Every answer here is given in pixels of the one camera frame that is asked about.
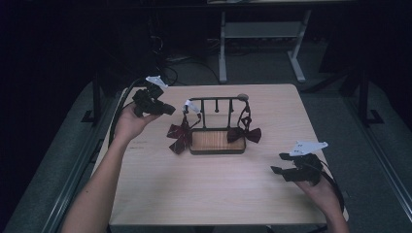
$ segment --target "dark floor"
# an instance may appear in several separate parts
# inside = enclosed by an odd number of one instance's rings
[[[243,83],[292,83],[299,90],[313,86],[331,76],[318,73],[325,43],[305,43],[298,60],[306,83],[298,83],[288,61],[286,47],[282,45],[270,52],[252,52],[227,58],[227,84]],[[197,59],[184,60],[170,66],[179,74],[176,85],[218,84],[218,57],[208,56],[199,63]],[[171,79],[175,73],[166,70]],[[377,110],[384,124],[365,128],[354,114],[357,94],[350,98],[342,97],[338,89],[342,81],[311,94],[301,94],[306,111],[319,141],[326,141],[324,149],[327,162],[334,177],[338,180],[346,196],[346,208],[350,219],[351,232],[412,232],[411,219],[402,209],[394,186],[384,169],[380,152],[373,146],[373,139],[385,152],[405,190],[412,193],[412,179],[409,164],[412,164],[412,133],[405,126],[389,104],[385,93],[370,84],[369,109]],[[57,135],[37,170],[30,186],[21,198],[5,232],[48,232],[57,226],[60,219],[50,216],[63,216],[55,207],[63,206],[70,198],[62,193],[79,154],[92,154],[99,139],[105,137],[117,99],[103,98],[104,116],[93,127],[84,123],[85,111],[92,109],[91,84],[89,84],[60,127]],[[93,164],[86,166],[81,187],[91,173]],[[275,232],[307,232],[315,226],[272,226]],[[182,228],[168,227],[114,227],[114,232],[182,232]]]

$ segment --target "white desk frame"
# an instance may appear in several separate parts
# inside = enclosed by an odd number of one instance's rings
[[[311,11],[307,10],[302,21],[286,22],[226,22],[225,12],[222,12],[221,53],[219,56],[219,81],[227,83],[226,59],[224,55],[225,38],[296,38],[292,50],[288,51],[294,74],[300,83],[306,81],[297,54],[305,35]]]

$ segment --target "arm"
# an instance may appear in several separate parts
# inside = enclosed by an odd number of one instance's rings
[[[340,211],[339,201],[331,184],[321,176],[321,181],[315,186],[307,182],[295,182],[309,196],[326,217],[327,229],[333,233],[348,233],[349,227]]]
[[[62,232],[105,232],[112,213],[121,161],[129,142],[158,116],[137,117],[134,104],[121,112],[115,139],[96,171],[76,197],[63,223]]]

